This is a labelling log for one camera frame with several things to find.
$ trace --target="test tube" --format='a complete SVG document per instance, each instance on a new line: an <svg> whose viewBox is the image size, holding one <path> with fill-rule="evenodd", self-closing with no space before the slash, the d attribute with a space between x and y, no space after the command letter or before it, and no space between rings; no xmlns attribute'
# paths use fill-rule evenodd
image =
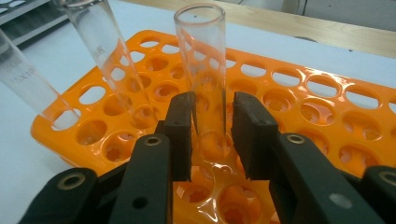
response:
<svg viewBox="0 0 396 224"><path fill-rule="evenodd" d="M68 129L78 121L79 115L1 30L0 80L54 129Z"/></svg>
<svg viewBox="0 0 396 224"><path fill-rule="evenodd" d="M157 116L136 73L129 50L107 0L52 0L73 23L132 124L153 130Z"/></svg>
<svg viewBox="0 0 396 224"><path fill-rule="evenodd" d="M193 4L174 16L187 86L195 93L198 147L210 160L225 153L225 12Z"/></svg>

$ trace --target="clear test tube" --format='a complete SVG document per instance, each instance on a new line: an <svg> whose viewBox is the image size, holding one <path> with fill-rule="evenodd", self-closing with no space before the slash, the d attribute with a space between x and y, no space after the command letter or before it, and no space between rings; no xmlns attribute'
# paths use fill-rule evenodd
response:
<svg viewBox="0 0 396 224"><path fill-rule="evenodd" d="M73 126L79 115L51 87L0 30L0 81L56 130Z"/></svg>
<svg viewBox="0 0 396 224"><path fill-rule="evenodd" d="M142 132L153 131L157 115L107 0L52 0L52 3L65 11L73 23L120 105L131 114L132 124Z"/></svg>
<svg viewBox="0 0 396 224"><path fill-rule="evenodd" d="M209 160L225 153L225 12L212 4L194 4L175 14L183 67L195 92L193 117L198 147Z"/></svg>

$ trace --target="white table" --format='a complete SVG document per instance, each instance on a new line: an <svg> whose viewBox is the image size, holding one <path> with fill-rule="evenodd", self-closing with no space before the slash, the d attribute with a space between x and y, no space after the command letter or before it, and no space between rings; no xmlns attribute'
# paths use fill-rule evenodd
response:
<svg viewBox="0 0 396 224"><path fill-rule="evenodd" d="M120 29L128 39L142 30L174 34L173 11L110 0ZM306 65L338 75L396 88L396 59L349 51L263 30L227 24L229 48ZM95 66L68 23L23 53L59 92ZM54 175L70 168L30 135L35 112L0 84L0 223L16 223Z"/></svg>

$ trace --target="screw hole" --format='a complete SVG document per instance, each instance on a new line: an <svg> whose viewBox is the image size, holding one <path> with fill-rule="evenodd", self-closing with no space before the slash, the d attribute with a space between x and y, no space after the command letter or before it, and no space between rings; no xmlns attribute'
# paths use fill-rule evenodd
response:
<svg viewBox="0 0 396 224"><path fill-rule="evenodd" d="M388 184L396 187L396 173L390 171L379 172L379 177Z"/></svg>
<svg viewBox="0 0 396 224"><path fill-rule="evenodd" d="M142 209L144 207L146 207L149 203L149 200L145 197L138 197L136 199L134 199L134 201L132 202L132 207L135 209Z"/></svg>
<svg viewBox="0 0 396 224"><path fill-rule="evenodd" d="M80 186L85 181L85 175L82 173L72 173L64 176L58 182L58 189L70 190Z"/></svg>
<svg viewBox="0 0 396 224"><path fill-rule="evenodd" d="M294 144L303 144L305 142L305 139L296 134L289 134L286 138Z"/></svg>
<svg viewBox="0 0 396 224"><path fill-rule="evenodd" d="M159 145L159 144L161 143L161 141L162 141L161 138L158 138L158 137L150 137L150 138L146 139L145 144L146 144L147 146L154 147L154 146Z"/></svg>

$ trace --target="rack hole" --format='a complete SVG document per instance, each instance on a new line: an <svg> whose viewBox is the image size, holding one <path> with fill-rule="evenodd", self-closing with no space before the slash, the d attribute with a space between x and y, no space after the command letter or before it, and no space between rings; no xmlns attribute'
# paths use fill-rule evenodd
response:
<svg viewBox="0 0 396 224"><path fill-rule="evenodd" d="M227 57L226 61L225 61L225 66L226 68L231 68L236 64L235 59L229 58Z"/></svg>
<svg viewBox="0 0 396 224"><path fill-rule="evenodd" d="M144 40L142 43L140 43L140 46L143 48L152 48L155 47L159 44L160 42L157 40Z"/></svg>
<svg viewBox="0 0 396 224"><path fill-rule="evenodd" d="M389 103L389 107L390 107L390 110L391 110L394 114L396 114L396 102L390 102L390 103Z"/></svg>
<svg viewBox="0 0 396 224"><path fill-rule="evenodd" d="M164 45L162 51L167 54L174 54L179 52L177 45Z"/></svg>
<svg viewBox="0 0 396 224"><path fill-rule="evenodd" d="M184 77L184 70L181 66L176 67L171 70L170 75L174 79L182 79Z"/></svg>
<svg viewBox="0 0 396 224"><path fill-rule="evenodd" d="M78 122L80 116L81 112L77 109L65 110L53 121L52 130L62 131L68 129Z"/></svg>
<svg viewBox="0 0 396 224"><path fill-rule="evenodd" d="M365 109L376 109L378 100L367 91L346 91L346 98L354 105Z"/></svg>
<svg viewBox="0 0 396 224"><path fill-rule="evenodd" d="M77 141L83 146L99 141L106 133L107 125L101 120L86 122L81 125L77 133Z"/></svg>
<svg viewBox="0 0 396 224"><path fill-rule="evenodd" d="M319 83L319 80L313 79L308 81L307 86L310 91L318 96L334 97L337 94L337 89L328 82L324 84L324 82Z"/></svg>
<svg viewBox="0 0 396 224"><path fill-rule="evenodd" d="M138 51L131 52L131 58L134 63L138 63L138 62L142 61L145 58L145 56L146 55L144 53L140 53Z"/></svg>
<svg viewBox="0 0 396 224"><path fill-rule="evenodd" d="M124 70L116 67L111 71L111 77L116 81L121 81L125 78L125 72Z"/></svg>
<svg viewBox="0 0 396 224"><path fill-rule="evenodd" d="M272 78L277 84L287 87L297 86L300 83L297 76L286 72L275 72Z"/></svg>
<svg viewBox="0 0 396 224"><path fill-rule="evenodd" d="M176 85L167 83L162 84L154 90L154 96L157 101L166 101L179 93Z"/></svg>
<svg viewBox="0 0 396 224"><path fill-rule="evenodd" d="M153 58L146 63L146 67L151 72L163 70L169 62L164 58Z"/></svg>
<svg viewBox="0 0 396 224"><path fill-rule="evenodd" d="M103 110L109 116L117 116L125 112L115 94L107 97Z"/></svg>
<svg viewBox="0 0 396 224"><path fill-rule="evenodd" d="M121 59L120 59L120 63L124 66L128 66L129 65L129 60L127 57L125 57L124 55L122 55Z"/></svg>
<svg viewBox="0 0 396 224"><path fill-rule="evenodd" d="M267 70L261 65L253 64L242 64L241 71L248 77L262 77L265 75Z"/></svg>
<svg viewBox="0 0 396 224"><path fill-rule="evenodd" d="M106 90L100 86L90 87L87 91L85 91L80 97L79 102L83 105L91 105L103 98Z"/></svg>
<svg viewBox="0 0 396 224"><path fill-rule="evenodd" d="M215 69L215 70L219 69L220 63L219 63L218 60L216 60L216 59L214 59L214 58L211 58L211 59L209 60L209 64L210 64L210 66L211 66L213 69Z"/></svg>
<svg viewBox="0 0 396 224"><path fill-rule="evenodd" d="M140 80L142 81L142 85L144 88L147 88L149 84L151 84L151 78L140 75Z"/></svg>
<svg viewBox="0 0 396 224"><path fill-rule="evenodd" d="M203 59L206 58L205 54L203 54L203 53L201 53L201 52L199 52L197 50L194 52L193 55L194 55L194 59L197 60L197 61L202 61Z"/></svg>
<svg viewBox="0 0 396 224"><path fill-rule="evenodd" d="M272 90L268 91L263 97L265 107L278 111L285 112L291 109L295 102L294 97L287 91Z"/></svg>

